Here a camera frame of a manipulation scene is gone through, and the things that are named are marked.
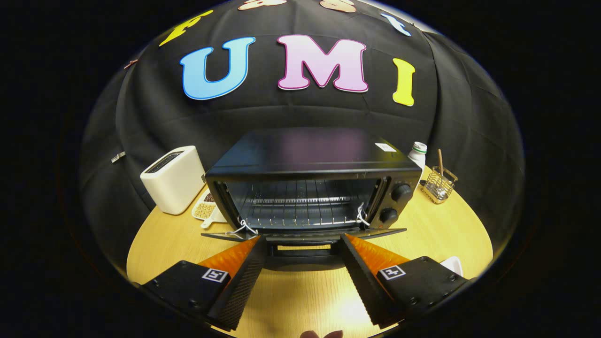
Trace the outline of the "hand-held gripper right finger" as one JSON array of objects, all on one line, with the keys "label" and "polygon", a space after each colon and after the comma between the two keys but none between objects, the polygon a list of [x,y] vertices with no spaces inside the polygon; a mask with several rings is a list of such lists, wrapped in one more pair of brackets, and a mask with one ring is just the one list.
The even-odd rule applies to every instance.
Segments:
[{"label": "hand-held gripper right finger", "polygon": [[371,322],[382,329],[416,321],[471,285],[426,255],[410,260],[349,234],[340,237],[340,255]]}]

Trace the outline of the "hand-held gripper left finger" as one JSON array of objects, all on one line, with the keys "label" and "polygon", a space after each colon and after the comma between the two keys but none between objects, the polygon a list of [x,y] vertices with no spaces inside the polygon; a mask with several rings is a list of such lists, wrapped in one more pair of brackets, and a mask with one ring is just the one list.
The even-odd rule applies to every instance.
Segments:
[{"label": "hand-held gripper left finger", "polygon": [[236,330],[267,252],[266,239],[254,236],[204,261],[179,261],[141,290],[191,320]]}]

